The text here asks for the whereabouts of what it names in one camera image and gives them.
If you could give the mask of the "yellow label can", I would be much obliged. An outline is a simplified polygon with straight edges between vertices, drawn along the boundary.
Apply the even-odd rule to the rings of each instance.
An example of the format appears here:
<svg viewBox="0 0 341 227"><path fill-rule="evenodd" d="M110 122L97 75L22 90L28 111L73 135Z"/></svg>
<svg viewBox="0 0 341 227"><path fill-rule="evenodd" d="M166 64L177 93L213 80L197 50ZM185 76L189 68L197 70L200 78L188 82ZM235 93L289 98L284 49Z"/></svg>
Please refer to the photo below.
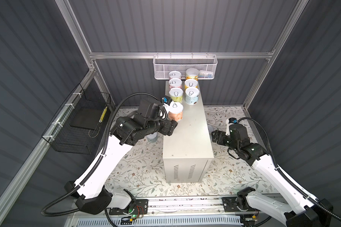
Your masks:
<svg viewBox="0 0 341 227"><path fill-rule="evenodd" d="M172 88L169 91L169 95L174 102L183 102L183 90L181 88Z"/></svg>

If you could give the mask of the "pink label can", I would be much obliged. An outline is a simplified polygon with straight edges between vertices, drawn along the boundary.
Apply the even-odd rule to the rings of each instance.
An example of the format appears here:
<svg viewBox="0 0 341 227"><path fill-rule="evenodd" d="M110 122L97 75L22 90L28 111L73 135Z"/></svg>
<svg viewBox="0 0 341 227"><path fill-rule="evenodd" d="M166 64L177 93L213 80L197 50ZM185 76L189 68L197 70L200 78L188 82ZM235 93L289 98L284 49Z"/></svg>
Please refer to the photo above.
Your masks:
<svg viewBox="0 0 341 227"><path fill-rule="evenodd" d="M179 71L169 72L169 79L181 79L182 74Z"/></svg>
<svg viewBox="0 0 341 227"><path fill-rule="evenodd" d="M182 80L178 78L169 80L169 89L182 88Z"/></svg>

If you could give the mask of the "pink label can front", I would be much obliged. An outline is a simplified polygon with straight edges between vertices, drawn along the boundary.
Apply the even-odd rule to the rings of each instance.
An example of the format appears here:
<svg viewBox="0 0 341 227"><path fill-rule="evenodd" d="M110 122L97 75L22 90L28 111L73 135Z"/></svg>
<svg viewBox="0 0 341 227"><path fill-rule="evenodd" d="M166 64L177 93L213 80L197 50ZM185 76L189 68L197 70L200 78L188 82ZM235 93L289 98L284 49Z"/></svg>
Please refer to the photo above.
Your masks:
<svg viewBox="0 0 341 227"><path fill-rule="evenodd" d="M169 79L181 79L182 74L179 71L169 72Z"/></svg>

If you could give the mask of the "teal label can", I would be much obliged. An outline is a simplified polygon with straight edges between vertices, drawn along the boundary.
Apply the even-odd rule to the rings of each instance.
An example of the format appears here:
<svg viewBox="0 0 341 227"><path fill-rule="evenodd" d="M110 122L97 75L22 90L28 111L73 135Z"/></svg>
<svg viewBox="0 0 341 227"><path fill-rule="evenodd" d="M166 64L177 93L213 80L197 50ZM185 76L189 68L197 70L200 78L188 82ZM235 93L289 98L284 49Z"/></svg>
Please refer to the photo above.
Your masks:
<svg viewBox="0 0 341 227"><path fill-rule="evenodd" d="M185 90L185 102L188 105L195 105L198 102L200 91L198 88L189 87Z"/></svg>

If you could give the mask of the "orange label can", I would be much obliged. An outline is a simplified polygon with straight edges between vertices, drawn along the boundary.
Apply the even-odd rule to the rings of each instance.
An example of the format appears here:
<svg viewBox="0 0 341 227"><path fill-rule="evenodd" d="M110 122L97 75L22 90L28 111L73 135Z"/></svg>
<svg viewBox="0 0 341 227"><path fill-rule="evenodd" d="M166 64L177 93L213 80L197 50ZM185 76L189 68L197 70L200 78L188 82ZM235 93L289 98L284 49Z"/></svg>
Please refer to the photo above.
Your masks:
<svg viewBox="0 0 341 227"><path fill-rule="evenodd" d="M189 68L186 70L186 79L198 80L199 70L195 68Z"/></svg>

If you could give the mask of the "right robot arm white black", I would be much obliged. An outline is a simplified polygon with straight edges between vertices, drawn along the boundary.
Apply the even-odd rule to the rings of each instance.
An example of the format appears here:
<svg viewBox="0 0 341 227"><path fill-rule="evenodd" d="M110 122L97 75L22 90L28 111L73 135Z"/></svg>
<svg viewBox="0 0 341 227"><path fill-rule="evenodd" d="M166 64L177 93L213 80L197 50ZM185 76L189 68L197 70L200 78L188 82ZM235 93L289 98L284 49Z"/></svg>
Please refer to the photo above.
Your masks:
<svg viewBox="0 0 341 227"><path fill-rule="evenodd" d="M237 193L235 205L240 211L262 211L286 227L330 226L332 204L326 199L317 199L280 166L274 164L272 156L263 146L250 141L246 127L241 124L229 124L227 132L216 130L211 136L214 143L235 151L238 159L244 160L261 173L286 201L276 201L252 187L246 187Z"/></svg>

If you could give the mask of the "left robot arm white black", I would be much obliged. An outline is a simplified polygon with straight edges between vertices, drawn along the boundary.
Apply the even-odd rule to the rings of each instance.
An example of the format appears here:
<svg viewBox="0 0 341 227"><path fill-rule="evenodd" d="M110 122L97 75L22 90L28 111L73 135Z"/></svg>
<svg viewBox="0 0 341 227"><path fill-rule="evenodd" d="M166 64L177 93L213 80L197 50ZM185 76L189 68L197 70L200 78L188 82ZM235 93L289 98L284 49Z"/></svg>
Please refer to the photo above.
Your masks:
<svg viewBox="0 0 341 227"><path fill-rule="evenodd" d="M105 182L120 160L139 140L151 134L173 134L178 123L168 120L167 114L172 106L174 101L169 96L163 97L161 101L146 98L141 100L138 110L116 120L107 136L108 143L101 153L80 178L66 185L68 192L80 187L73 193L77 198L78 211L94 215L107 208L121 209L125 213L133 212L135 197L128 190L116 190L106 186Z"/></svg>

